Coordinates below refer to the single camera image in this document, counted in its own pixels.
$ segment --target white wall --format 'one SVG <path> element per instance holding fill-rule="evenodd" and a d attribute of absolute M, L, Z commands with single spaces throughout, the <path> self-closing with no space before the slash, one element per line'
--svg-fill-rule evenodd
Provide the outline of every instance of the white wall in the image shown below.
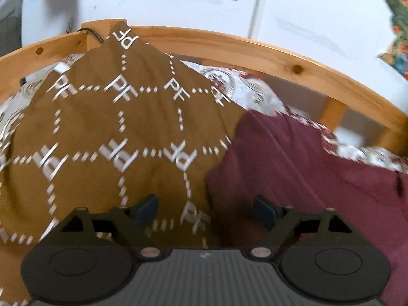
<path fill-rule="evenodd" d="M 71 18 L 74 30 L 86 21 L 125 18 L 131 25 L 251 36 L 337 69 L 408 112 L 407 81 L 377 58 L 394 37 L 385 0 L 24 0 L 23 46 L 65 33 Z M 318 118 L 324 97 L 281 80 L 273 88 L 297 111 Z M 349 111 L 336 134 L 358 146 L 380 130 Z"/>
<path fill-rule="evenodd" d="M 124 18 L 129 25 L 199 28 L 247 36 L 256 0 L 37 0 L 24 1 L 23 46 L 80 24 Z"/>
<path fill-rule="evenodd" d="M 408 82 L 377 57 L 393 41 L 391 16 L 385 0 L 266 0 L 257 39 L 326 64 L 408 112 Z M 322 102 L 312 93 L 307 98 L 309 107 L 301 107 L 306 113 Z M 378 132 L 374 122 L 353 112 L 336 130 L 354 145 Z"/>

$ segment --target bed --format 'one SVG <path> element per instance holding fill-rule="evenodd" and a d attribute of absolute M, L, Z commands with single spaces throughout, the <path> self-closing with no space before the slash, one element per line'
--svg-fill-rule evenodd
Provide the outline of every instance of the bed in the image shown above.
<path fill-rule="evenodd" d="M 82 24 L 106 37 L 117 19 Z M 389 101 L 357 81 L 307 57 L 250 39 L 228 34 L 162 26 L 131 26 L 140 37 L 161 51 L 195 58 L 202 65 L 234 68 L 259 78 L 273 75 L 327 96 L 319 123 L 330 130 L 340 125 L 348 108 L 362 113 L 384 129 L 375 146 L 401 155 L 407 144 L 408 116 Z M 81 31 L 21 48 L 0 58 L 0 101 L 20 88 L 20 80 L 71 54 L 99 45 Z"/>

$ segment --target brown blanket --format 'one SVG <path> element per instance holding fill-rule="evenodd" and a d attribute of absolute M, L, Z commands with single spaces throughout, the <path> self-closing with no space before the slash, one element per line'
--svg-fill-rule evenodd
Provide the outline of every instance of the brown blanket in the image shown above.
<path fill-rule="evenodd" d="M 154 243 L 218 244 L 204 176 L 244 109 L 212 85 L 123 22 L 70 69 L 56 67 L 1 135 L 0 300 L 28 299 L 23 256 L 79 206 L 105 212 L 154 193 Z"/>

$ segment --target black cable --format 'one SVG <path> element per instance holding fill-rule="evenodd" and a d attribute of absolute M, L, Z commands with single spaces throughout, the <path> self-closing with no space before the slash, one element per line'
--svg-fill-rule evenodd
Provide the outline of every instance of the black cable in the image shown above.
<path fill-rule="evenodd" d="M 90 33 L 92 33 L 97 39 L 98 39 L 98 41 L 101 43 L 101 44 L 103 44 L 103 38 L 99 35 L 99 33 L 98 32 L 96 32 L 94 29 L 91 29 L 91 28 L 80 28 L 77 32 L 80 32 L 80 31 L 88 31 L 88 32 L 90 32 Z"/>

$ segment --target gray ribbed surface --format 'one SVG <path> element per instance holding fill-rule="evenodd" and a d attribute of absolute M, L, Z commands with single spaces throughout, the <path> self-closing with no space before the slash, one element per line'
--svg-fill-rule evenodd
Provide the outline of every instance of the gray ribbed surface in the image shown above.
<path fill-rule="evenodd" d="M 317 306 L 292 291 L 272 265 L 239 250 L 174 250 L 145 263 L 119 293 L 94 306 Z M 372 300 L 361 305 L 383 306 Z M 31 306 L 46 306 L 34 302 Z"/>

